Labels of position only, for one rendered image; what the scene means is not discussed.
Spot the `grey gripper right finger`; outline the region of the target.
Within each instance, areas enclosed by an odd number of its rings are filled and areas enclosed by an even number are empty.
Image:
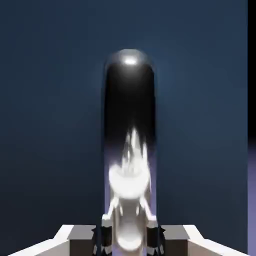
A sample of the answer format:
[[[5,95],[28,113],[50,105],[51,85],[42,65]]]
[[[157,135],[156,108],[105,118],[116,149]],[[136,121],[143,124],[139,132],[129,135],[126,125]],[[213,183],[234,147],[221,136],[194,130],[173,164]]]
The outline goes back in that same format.
[[[249,256],[204,238],[195,225],[162,225],[159,230],[160,256]]]

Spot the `shiny dark metal handle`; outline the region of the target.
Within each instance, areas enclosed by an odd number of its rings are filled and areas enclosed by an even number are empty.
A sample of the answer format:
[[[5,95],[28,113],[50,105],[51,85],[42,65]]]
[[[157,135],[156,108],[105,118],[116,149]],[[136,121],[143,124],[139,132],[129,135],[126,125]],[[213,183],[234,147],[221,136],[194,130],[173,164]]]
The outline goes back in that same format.
[[[160,256],[155,70],[137,49],[105,63],[102,102],[104,212],[98,256]]]

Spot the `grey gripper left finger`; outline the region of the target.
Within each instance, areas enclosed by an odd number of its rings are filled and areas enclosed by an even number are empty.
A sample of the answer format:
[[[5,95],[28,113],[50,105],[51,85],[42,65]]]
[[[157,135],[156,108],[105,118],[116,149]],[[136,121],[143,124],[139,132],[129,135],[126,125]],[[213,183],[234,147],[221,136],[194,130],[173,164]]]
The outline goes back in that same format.
[[[64,224],[47,239],[8,256],[97,256],[95,225]]]

